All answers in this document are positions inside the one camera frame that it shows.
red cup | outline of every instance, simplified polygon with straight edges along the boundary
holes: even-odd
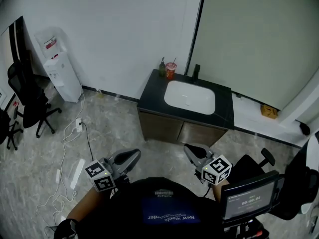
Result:
[[[177,65],[175,63],[167,63],[166,64],[166,77],[169,80],[173,79],[176,67],[177,67]]]

brown box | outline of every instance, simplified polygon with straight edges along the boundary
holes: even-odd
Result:
[[[263,116],[269,117],[271,119],[275,119],[278,117],[277,110],[275,108],[270,107],[270,106],[262,105],[260,110],[261,110],[261,114]]]

person's arm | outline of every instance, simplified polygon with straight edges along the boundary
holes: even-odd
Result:
[[[227,180],[223,180],[221,183],[219,183],[218,185],[213,185],[213,193],[214,193],[214,197],[215,200],[217,202],[220,203],[220,196],[221,196],[221,187],[224,185],[229,184],[229,182]]]
[[[90,189],[81,201],[72,209],[67,219],[74,219],[78,222],[81,221],[106,199],[109,199],[110,193],[111,191],[109,190],[106,192],[97,192],[94,188]]]

person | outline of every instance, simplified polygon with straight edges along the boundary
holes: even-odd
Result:
[[[148,237],[189,236],[209,232],[221,238],[219,201],[221,186],[213,186],[217,201],[198,197],[184,186],[166,178],[147,178],[111,190],[92,188],[59,224],[54,239],[108,238],[110,235]]]

computer screen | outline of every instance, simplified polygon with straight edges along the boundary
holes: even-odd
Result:
[[[270,204],[275,182],[227,197],[225,220],[261,209]]]

